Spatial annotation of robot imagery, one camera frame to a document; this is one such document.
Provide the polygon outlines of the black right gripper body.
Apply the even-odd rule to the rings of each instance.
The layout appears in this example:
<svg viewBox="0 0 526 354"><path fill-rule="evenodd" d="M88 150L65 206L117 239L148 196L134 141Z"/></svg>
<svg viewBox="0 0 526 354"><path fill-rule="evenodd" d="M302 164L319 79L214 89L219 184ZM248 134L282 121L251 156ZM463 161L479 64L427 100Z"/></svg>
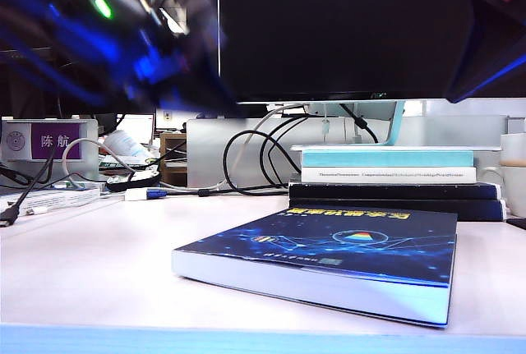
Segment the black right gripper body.
<svg viewBox="0 0 526 354"><path fill-rule="evenodd" d="M525 96L525 0L470 0L472 24L445 98Z"/></svg>

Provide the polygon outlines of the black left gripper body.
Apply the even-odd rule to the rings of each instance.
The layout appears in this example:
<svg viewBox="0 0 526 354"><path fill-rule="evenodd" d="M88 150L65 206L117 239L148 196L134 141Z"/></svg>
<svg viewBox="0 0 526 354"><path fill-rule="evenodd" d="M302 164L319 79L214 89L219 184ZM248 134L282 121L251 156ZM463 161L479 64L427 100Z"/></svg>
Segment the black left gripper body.
<svg viewBox="0 0 526 354"><path fill-rule="evenodd" d="M127 97L153 108L204 113L238 113L239 106L224 86L203 35L174 37L165 45L148 43L132 60Z"/></svg>

